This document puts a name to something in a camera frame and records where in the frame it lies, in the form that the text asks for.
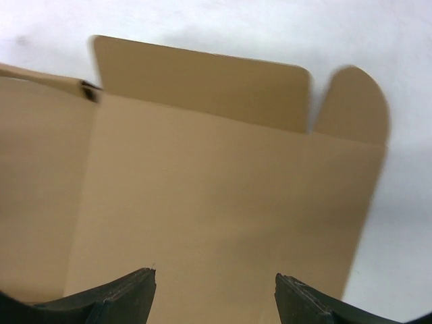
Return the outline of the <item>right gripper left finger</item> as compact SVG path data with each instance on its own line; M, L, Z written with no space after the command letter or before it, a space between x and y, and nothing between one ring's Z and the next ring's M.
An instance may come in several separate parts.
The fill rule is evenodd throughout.
M31 304L1 293L1 322L145 324L156 292L156 271L141 268L57 300Z

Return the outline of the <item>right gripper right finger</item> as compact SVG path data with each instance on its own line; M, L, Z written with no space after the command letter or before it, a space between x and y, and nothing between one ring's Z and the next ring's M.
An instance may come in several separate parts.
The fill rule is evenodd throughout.
M398 324L278 273L275 302L282 324Z

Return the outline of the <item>brown cardboard box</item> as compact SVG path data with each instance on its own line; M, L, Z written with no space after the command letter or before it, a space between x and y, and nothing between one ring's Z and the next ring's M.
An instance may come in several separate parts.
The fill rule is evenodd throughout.
M141 267L151 323L276 323L275 276L340 298L389 133L379 85L108 36L101 87L1 66L1 289L61 298Z

